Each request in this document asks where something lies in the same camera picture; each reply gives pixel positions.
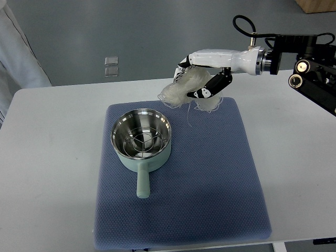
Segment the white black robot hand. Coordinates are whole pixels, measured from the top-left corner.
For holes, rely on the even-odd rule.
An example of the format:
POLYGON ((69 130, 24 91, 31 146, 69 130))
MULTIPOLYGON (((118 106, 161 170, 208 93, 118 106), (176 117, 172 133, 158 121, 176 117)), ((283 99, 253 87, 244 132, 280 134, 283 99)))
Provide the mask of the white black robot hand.
POLYGON ((260 46, 245 51, 203 49, 187 55, 178 65, 174 81, 182 79, 186 70, 191 67, 216 68, 220 72, 212 77, 203 87, 190 91, 187 97, 209 99, 227 87, 233 80, 232 72, 241 70, 252 76, 268 71, 270 60, 268 51, 260 46))

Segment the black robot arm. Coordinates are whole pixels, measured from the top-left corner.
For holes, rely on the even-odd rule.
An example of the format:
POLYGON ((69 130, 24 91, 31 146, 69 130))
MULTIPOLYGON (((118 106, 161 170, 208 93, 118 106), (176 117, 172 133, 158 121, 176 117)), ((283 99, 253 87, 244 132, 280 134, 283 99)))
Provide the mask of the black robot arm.
POLYGON ((269 50, 265 53, 263 69, 276 75, 283 53, 296 54, 293 74, 289 86, 335 115, 335 35, 284 35, 256 32, 254 23, 244 15, 233 18, 233 26, 241 34, 251 38, 254 45, 257 38, 263 38, 269 50))

